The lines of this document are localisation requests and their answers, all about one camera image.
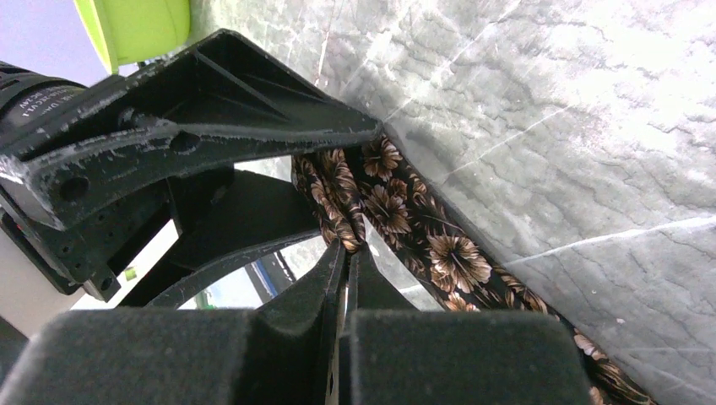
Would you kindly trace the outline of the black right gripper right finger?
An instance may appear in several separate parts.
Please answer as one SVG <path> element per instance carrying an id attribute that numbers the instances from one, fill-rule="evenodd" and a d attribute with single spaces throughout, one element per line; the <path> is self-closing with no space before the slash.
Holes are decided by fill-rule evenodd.
<path id="1" fill-rule="evenodd" d="M 350 259 L 342 404 L 588 404 L 567 329 L 520 310 L 417 310 L 368 250 Z"/>

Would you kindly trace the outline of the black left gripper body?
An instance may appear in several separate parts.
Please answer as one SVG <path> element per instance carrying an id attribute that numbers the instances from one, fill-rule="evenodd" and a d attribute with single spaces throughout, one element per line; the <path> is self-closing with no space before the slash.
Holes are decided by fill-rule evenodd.
<path id="1" fill-rule="evenodd" d="M 80 84 L 2 63 L 1 137 L 83 91 Z M 116 195 L 72 227 L 55 229 L 48 220 L 32 217 L 41 205 L 28 190 L 25 174 L 15 160 L 2 156 L 3 230 L 60 293 L 84 289 L 98 300 L 109 300 L 119 290 L 117 275 L 169 220 L 174 198 L 209 207 L 213 193 L 233 181 L 228 166 L 186 178 L 160 179 L 125 196 Z"/>

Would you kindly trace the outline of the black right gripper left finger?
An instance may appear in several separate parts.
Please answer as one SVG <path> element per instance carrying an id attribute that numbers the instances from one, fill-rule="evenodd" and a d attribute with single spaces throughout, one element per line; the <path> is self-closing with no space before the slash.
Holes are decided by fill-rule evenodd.
<path id="1" fill-rule="evenodd" d="M 256 310 L 71 310 L 25 346 L 4 404 L 321 404 L 346 252 Z"/>

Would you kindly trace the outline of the brown floral tie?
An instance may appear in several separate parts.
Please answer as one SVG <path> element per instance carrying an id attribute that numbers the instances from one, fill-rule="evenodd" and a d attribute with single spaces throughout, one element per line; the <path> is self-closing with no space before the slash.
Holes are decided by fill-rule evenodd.
<path id="1" fill-rule="evenodd" d="M 567 325 L 593 404 L 654 398 L 592 339 L 491 258 L 386 134 L 360 147 L 295 155 L 291 179 L 312 207 L 326 243 L 355 253 L 371 226 L 447 311 L 533 311 Z"/>

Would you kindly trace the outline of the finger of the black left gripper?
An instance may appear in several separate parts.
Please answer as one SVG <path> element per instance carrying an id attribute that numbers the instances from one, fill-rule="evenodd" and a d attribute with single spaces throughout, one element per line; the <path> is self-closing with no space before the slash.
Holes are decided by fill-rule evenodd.
<path id="1" fill-rule="evenodd" d="M 381 131 L 232 30 L 91 87 L 1 66 L 1 188 L 55 230 L 172 176 L 351 147 Z"/>
<path id="2" fill-rule="evenodd" d="M 204 221 L 182 234 L 120 304 L 176 309 L 235 270 L 317 233 L 312 210 L 290 182 L 237 170 Z"/>

